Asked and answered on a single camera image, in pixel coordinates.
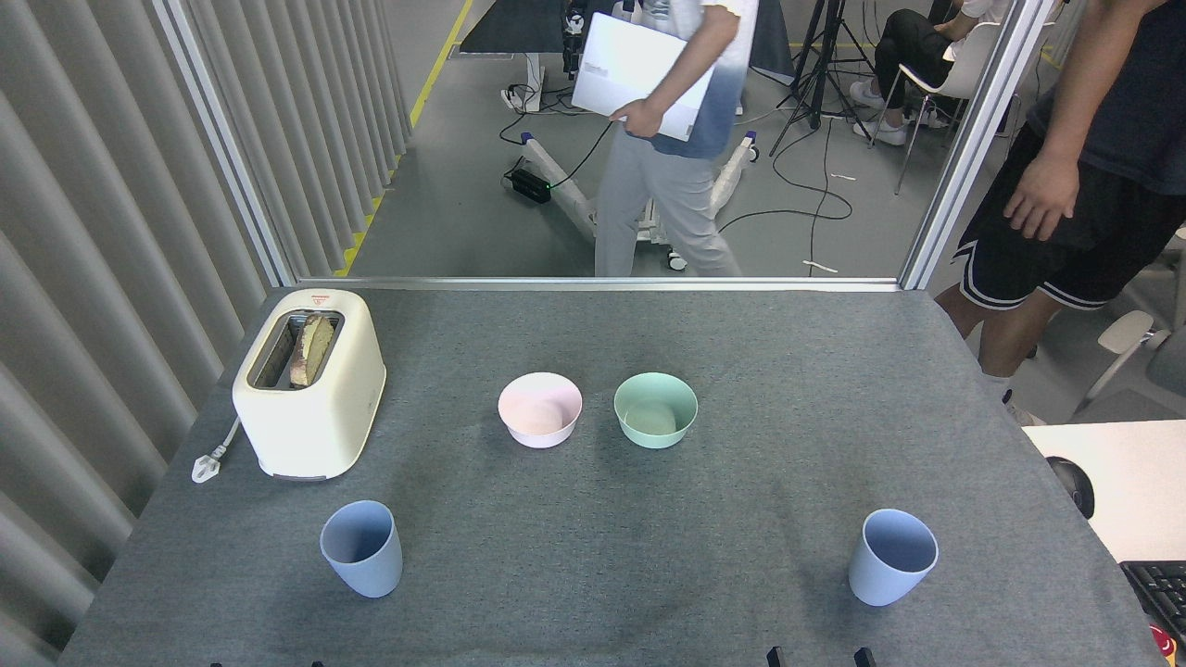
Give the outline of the person's hand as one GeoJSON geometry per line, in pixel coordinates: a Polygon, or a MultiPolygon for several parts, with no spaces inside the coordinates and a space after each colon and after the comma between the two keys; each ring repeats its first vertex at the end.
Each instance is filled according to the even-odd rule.
{"type": "Polygon", "coordinates": [[[667,109],[664,102],[648,97],[626,103],[608,119],[625,122],[625,131],[636,138],[652,138],[661,129],[667,109]]]}

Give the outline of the person's right hand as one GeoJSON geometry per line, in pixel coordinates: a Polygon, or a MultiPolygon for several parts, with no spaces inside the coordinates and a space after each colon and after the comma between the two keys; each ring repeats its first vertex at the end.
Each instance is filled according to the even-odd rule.
{"type": "Polygon", "coordinates": [[[1047,241],[1061,220],[1071,220],[1079,195],[1079,160],[1073,155],[1034,157],[1005,203],[1005,218],[1025,239],[1047,241]]]}

